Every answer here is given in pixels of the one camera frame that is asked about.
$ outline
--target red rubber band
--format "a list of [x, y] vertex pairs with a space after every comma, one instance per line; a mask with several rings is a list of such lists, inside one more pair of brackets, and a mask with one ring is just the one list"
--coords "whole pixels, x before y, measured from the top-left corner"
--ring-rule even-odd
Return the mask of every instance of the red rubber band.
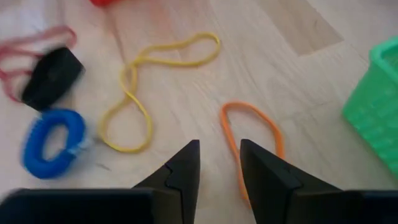
[[[18, 47], [20, 45], [25, 45], [25, 44], [33, 44], [36, 42], [40, 42], [43, 40], [51, 39], [54, 38], [58, 35], [63, 35], [63, 34], [69, 34], [70, 38], [66, 41], [66, 45], [70, 48], [72, 48], [77, 41], [77, 36], [71, 28], [67, 26], [57, 26], [53, 28], [49, 28], [43, 32], [27, 36], [27, 37], [16, 37], [13, 39], [5, 40], [0, 43], [0, 63], [2, 60], [5, 58], [9, 57], [33, 57], [33, 58], [40, 58], [42, 56], [42, 53], [40, 52], [34, 52], [30, 50], [22, 50], [19, 49]], [[15, 102], [21, 102], [20, 99], [15, 97], [12, 94], [12, 85], [11, 85], [11, 80], [15, 77], [21, 76], [21, 75], [30, 75], [32, 71], [24, 69], [24, 68], [18, 68], [15, 70], [11, 71], [4, 71], [0, 68], [0, 80], [2, 81], [2, 86], [3, 86], [3, 91], [4, 93], [12, 100]]]

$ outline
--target orange rubber band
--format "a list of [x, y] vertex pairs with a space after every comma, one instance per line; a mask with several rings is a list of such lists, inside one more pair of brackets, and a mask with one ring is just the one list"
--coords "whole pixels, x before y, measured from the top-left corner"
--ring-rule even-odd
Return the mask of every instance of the orange rubber band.
[[269, 126], [271, 127], [272, 132], [274, 133], [276, 155], [278, 157], [280, 157], [281, 159], [285, 158], [283, 135], [282, 135], [281, 131], [279, 131], [279, 128], [276, 126], [276, 124], [271, 119], [269, 119], [267, 115], [265, 115], [263, 112], [261, 112], [259, 109], [257, 109], [255, 106], [253, 106], [249, 103], [229, 102], [229, 103], [224, 104], [221, 109], [221, 113], [220, 113], [221, 125], [223, 127], [224, 134], [228, 141], [229, 148], [231, 149], [231, 152], [235, 158], [235, 162], [237, 163], [239, 189], [241, 191], [242, 198], [245, 199], [245, 201], [247, 201], [247, 203], [250, 206], [249, 196], [246, 191], [246, 187], [244, 185], [244, 180], [243, 180], [241, 160], [239, 158], [239, 149], [236, 146], [234, 135], [232, 133], [231, 127], [229, 126], [227, 111], [230, 108], [250, 109], [250, 110], [254, 111], [258, 116], [260, 116], [260, 118], [263, 119], [266, 123], [268, 123]]

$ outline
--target wooden floor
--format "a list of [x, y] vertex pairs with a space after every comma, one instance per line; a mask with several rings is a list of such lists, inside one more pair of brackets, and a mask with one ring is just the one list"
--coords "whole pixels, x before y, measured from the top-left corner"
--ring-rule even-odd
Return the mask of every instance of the wooden floor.
[[[254, 223], [219, 125], [221, 105], [231, 100], [256, 105], [279, 125], [287, 160], [297, 167], [342, 189], [394, 189], [394, 177], [341, 109], [368, 68], [368, 50], [398, 34], [397, 11], [396, 0], [124, 0], [105, 10], [89, 0], [2, 0], [0, 39], [59, 24], [76, 31], [73, 52], [86, 73], [59, 105], [77, 110], [91, 129], [123, 97], [119, 71], [140, 49], [201, 31], [218, 34], [222, 49], [198, 68], [141, 67], [137, 97], [153, 116], [150, 147], [121, 154], [98, 142], [57, 180], [36, 179], [21, 166], [21, 144], [37, 113], [0, 93], [0, 192], [132, 187], [200, 139], [196, 223]], [[163, 56], [187, 60], [213, 47], [204, 42]], [[234, 112], [230, 120], [238, 139], [274, 151], [272, 133], [255, 116]], [[126, 146], [140, 143], [145, 122], [139, 110], [124, 110], [109, 133]], [[62, 147], [63, 134], [60, 128], [53, 135], [53, 151]]]

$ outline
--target basket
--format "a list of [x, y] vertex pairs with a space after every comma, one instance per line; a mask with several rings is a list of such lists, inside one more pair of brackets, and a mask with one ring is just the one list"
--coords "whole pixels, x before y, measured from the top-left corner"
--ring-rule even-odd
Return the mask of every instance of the basket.
[[373, 48], [369, 59], [343, 116], [398, 177], [398, 37]]

